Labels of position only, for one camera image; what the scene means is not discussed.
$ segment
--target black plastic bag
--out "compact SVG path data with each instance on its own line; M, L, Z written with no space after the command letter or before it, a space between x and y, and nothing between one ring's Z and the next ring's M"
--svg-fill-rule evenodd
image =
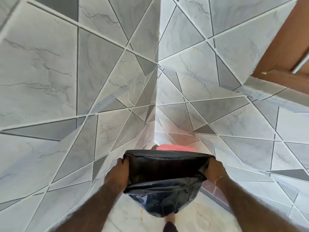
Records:
M128 150L129 184L124 193L161 218L192 202L206 177L212 155L162 150Z

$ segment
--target foot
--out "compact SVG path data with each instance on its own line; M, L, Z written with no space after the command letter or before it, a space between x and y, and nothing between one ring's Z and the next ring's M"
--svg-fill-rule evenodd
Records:
M164 220L165 220L165 223L172 222L173 224L175 224L175 214L171 213L171 214L167 215L164 218Z

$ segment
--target person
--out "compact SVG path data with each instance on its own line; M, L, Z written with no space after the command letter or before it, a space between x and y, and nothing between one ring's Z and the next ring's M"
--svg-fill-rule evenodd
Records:
M243 232L296 232L291 223L259 203L237 183L229 178L223 164L209 159L204 175L226 196L227 201ZM107 173L103 186L55 232L101 232L107 216L129 179L129 160L119 158ZM175 216L165 218L164 232L177 232Z

